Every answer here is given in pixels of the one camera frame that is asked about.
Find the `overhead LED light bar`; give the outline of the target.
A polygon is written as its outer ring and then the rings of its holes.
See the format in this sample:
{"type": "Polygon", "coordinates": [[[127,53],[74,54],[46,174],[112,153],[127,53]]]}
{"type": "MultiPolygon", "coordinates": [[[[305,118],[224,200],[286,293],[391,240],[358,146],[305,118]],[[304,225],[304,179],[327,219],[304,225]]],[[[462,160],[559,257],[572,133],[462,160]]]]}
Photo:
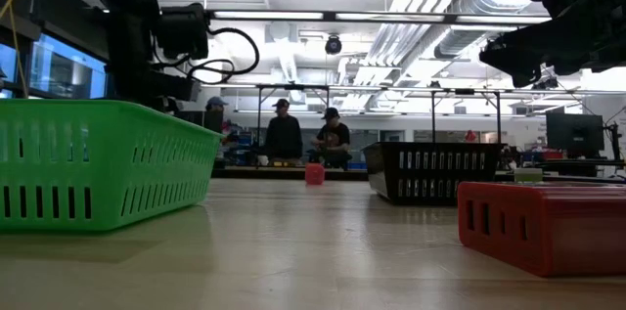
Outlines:
{"type": "Polygon", "coordinates": [[[415,23],[448,25],[525,26],[547,22],[549,16],[467,15],[450,13],[390,13],[334,11],[206,10],[216,21],[415,23]]]}

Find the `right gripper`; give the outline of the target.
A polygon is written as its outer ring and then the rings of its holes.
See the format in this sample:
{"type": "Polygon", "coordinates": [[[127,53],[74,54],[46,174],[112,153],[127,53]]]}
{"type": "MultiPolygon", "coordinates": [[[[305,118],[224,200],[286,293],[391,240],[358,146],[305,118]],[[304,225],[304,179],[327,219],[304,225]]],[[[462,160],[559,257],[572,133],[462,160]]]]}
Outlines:
{"type": "Polygon", "coordinates": [[[479,60],[511,73],[514,88],[537,82],[541,66],[557,73],[602,72],[626,62],[626,0],[578,0],[553,21],[557,46],[552,55],[541,49],[551,27],[531,25],[489,38],[479,60]]]}

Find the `black background rig frame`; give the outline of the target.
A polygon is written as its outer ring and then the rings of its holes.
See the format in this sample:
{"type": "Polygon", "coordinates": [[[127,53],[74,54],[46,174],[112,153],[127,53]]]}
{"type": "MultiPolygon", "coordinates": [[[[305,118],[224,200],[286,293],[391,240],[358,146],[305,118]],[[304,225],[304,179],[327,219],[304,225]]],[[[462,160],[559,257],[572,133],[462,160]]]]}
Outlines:
{"type": "MultiPolygon", "coordinates": [[[[253,85],[253,88],[256,88],[258,90],[258,108],[256,111],[257,113],[257,127],[256,127],[257,141],[253,143],[251,150],[258,155],[267,154],[266,148],[259,144],[261,104],[263,102],[262,91],[264,89],[268,88],[272,90],[283,89],[283,90],[297,90],[297,91],[303,91],[303,90],[326,91],[327,97],[323,98],[323,101],[325,101],[327,105],[330,103],[331,91],[333,89],[338,90],[338,87],[333,88],[332,86],[328,86],[328,85],[301,85],[301,84],[291,84],[291,83],[289,84],[257,84],[257,85],[253,85]]],[[[480,143],[470,143],[470,142],[438,143],[436,141],[436,138],[435,138],[435,133],[436,133],[435,98],[436,98],[436,95],[439,93],[444,94],[444,95],[467,95],[469,96],[469,95],[477,95],[477,94],[485,95],[485,92],[480,92],[478,90],[473,90],[473,89],[449,89],[449,88],[443,88],[443,89],[425,88],[425,91],[429,94],[430,99],[431,99],[431,113],[430,114],[431,114],[432,139],[430,143],[430,148],[433,152],[443,151],[444,146],[449,146],[450,152],[454,152],[454,153],[476,152],[476,153],[481,153],[482,155],[488,158],[494,157],[495,159],[498,159],[498,156],[500,154],[500,149],[503,148],[503,144],[501,143],[501,134],[502,134],[501,117],[502,116],[501,116],[501,105],[500,105],[500,100],[501,100],[500,92],[492,91],[492,94],[496,98],[496,104],[494,105],[494,107],[497,110],[496,117],[497,117],[497,126],[498,126],[497,128],[498,141],[496,144],[480,144],[480,143]]],[[[349,153],[341,154],[340,152],[336,152],[335,154],[328,154],[326,149],[321,149],[320,151],[315,149],[311,152],[311,155],[314,158],[314,162],[317,162],[317,163],[322,162],[323,164],[326,164],[326,165],[330,164],[328,162],[329,157],[335,158],[340,163],[340,167],[342,167],[344,170],[346,170],[347,168],[347,162],[352,159],[352,155],[349,153]]]]}

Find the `black computer monitor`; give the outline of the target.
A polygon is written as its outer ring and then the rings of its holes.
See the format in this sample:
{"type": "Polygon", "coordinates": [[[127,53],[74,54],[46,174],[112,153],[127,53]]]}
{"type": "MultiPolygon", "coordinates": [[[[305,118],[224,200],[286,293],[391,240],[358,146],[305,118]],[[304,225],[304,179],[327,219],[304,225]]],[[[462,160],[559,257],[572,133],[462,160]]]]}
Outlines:
{"type": "Polygon", "coordinates": [[[546,114],[547,144],[569,153],[597,153],[604,149],[604,123],[600,115],[546,114]]]}

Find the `green slotted plastic basket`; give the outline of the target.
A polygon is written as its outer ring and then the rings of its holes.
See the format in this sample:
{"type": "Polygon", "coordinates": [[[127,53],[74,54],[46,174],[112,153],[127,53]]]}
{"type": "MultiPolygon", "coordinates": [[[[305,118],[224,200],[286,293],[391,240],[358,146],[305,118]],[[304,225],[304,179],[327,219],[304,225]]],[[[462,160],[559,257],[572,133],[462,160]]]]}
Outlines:
{"type": "Polygon", "coordinates": [[[221,135],[108,100],[0,100],[0,231],[109,231],[201,202],[221,135]]]}

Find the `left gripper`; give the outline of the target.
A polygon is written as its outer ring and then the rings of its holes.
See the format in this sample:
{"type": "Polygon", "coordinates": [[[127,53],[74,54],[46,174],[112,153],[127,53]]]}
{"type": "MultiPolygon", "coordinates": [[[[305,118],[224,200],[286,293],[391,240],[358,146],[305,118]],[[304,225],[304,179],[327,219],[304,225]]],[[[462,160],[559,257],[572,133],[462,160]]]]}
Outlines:
{"type": "Polygon", "coordinates": [[[111,71],[112,97],[160,112],[180,111],[194,102],[201,85],[193,78],[154,70],[111,71]]]}

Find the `pink wall charger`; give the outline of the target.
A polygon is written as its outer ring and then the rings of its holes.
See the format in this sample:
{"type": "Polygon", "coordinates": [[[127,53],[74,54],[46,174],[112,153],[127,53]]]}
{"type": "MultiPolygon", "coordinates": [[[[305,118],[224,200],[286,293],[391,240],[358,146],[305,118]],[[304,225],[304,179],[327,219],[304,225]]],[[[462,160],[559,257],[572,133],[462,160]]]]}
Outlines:
{"type": "Polygon", "coordinates": [[[305,165],[304,180],[307,185],[320,186],[325,181],[325,168],[321,163],[307,163],[305,165]]]}

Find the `black slotted plastic basket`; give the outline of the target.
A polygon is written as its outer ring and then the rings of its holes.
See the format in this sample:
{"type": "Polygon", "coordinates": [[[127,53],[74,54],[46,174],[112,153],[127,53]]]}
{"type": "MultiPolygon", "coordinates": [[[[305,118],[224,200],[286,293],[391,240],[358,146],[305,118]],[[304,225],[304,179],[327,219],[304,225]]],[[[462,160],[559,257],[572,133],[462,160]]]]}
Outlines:
{"type": "Polygon", "coordinates": [[[393,204],[455,206],[459,184],[490,182],[500,144],[378,142],[363,150],[371,188],[393,204]]]}

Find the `pink cube bottom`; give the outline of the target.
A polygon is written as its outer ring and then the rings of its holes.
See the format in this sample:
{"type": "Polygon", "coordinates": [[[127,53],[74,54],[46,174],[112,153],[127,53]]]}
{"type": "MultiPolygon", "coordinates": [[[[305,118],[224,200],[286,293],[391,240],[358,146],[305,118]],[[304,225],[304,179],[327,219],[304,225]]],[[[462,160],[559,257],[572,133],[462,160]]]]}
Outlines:
{"type": "Polygon", "coordinates": [[[463,246],[539,277],[626,275],[626,186],[464,182],[463,246]]]}

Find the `person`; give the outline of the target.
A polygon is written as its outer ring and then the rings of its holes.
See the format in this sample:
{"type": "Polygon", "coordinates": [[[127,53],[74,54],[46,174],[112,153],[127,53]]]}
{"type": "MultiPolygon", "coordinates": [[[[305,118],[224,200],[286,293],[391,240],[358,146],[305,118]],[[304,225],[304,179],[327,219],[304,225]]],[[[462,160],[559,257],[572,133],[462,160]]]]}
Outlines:
{"type": "Polygon", "coordinates": [[[289,114],[290,103],[287,99],[280,99],[273,107],[276,116],[267,127],[265,153],[271,165],[276,162],[298,165],[303,152],[299,121],[289,114]]]}
{"type": "Polygon", "coordinates": [[[348,161],[352,159],[349,128],[340,121],[336,108],[327,108],[323,120],[325,124],[311,140],[313,149],[308,151],[308,162],[346,170],[348,161]]]}
{"type": "Polygon", "coordinates": [[[224,110],[228,106],[221,97],[214,96],[207,100],[204,115],[204,127],[221,133],[224,121],[224,110]]]}

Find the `small green cup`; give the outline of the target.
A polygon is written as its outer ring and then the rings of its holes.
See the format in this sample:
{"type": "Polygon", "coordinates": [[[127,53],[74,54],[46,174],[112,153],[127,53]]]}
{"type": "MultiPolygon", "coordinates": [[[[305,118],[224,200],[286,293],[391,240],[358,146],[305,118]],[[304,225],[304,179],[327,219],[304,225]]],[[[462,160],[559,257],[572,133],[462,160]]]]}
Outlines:
{"type": "Polygon", "coordinates": [[[514,170],[514,181],[517,183],[542,182],[543,177],[541,168],[516,168],[514,170]]]}

